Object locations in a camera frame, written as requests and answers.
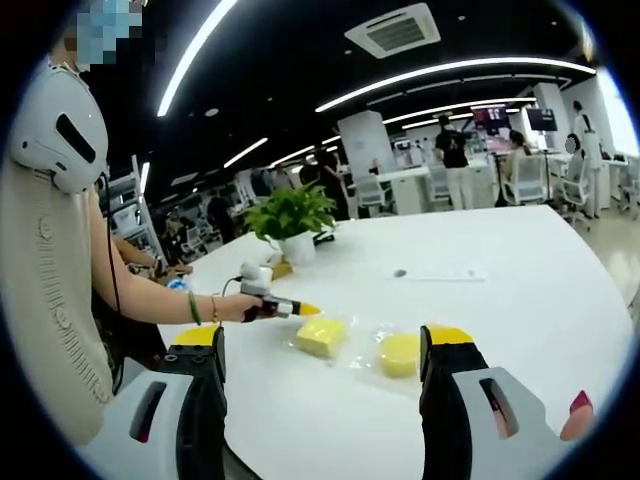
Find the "person's right hand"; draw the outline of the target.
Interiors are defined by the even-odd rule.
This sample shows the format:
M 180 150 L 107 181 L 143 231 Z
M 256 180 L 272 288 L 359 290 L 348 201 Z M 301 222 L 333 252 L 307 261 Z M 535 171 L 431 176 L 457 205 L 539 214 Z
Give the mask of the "person's right hand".
M 569 418 L 565 422 L 560 438 L 572 441 L 585 434 L 595 419 L 593 404 L 588 394 L 581 390 L 569 407 Z

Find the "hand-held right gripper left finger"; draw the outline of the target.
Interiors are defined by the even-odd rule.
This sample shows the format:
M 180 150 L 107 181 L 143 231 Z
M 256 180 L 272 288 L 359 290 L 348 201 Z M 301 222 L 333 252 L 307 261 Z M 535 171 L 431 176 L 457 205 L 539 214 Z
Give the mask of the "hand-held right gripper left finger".
M 105 407 L 87 463 L 102 479 L 223 479 L 225 375 L 223 328 L 171 346 Z

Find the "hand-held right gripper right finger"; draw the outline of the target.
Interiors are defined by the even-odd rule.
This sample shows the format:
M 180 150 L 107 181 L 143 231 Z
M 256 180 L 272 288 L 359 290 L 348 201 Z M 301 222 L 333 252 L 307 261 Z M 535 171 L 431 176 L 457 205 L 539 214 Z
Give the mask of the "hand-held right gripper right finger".
M 542 479 L 564 455 L 543 402 L 466 332 L 422 327 L 420 381 L 424 478 Z

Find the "person's left hand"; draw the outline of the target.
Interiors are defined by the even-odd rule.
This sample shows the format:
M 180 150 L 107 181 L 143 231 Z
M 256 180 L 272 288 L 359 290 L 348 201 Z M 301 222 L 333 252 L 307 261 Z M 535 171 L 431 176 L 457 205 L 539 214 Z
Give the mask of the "person's left hand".
M 215 299 L 217 317 L 220 321 L 243 322 L 252 308 L 260 308 L 262 299 L 252 295 L 233 294 Z

